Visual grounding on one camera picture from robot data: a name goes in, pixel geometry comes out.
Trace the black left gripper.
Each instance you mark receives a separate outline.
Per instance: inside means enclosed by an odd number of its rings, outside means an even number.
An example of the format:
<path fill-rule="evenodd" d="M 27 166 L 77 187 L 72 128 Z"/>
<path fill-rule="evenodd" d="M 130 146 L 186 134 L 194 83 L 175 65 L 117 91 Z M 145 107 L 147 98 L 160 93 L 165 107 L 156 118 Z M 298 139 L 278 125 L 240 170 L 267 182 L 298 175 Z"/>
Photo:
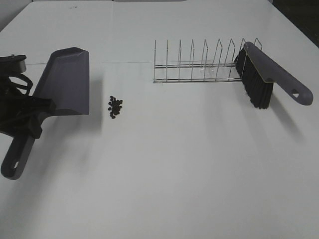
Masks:
<path fill-rule="evenodd" d="M 55 112 L 52 99 L 27 97 L 0 98 L 0 132 L 11 137 L 19 134 L 39 139 L 42 134 L 37 112 Z"/>

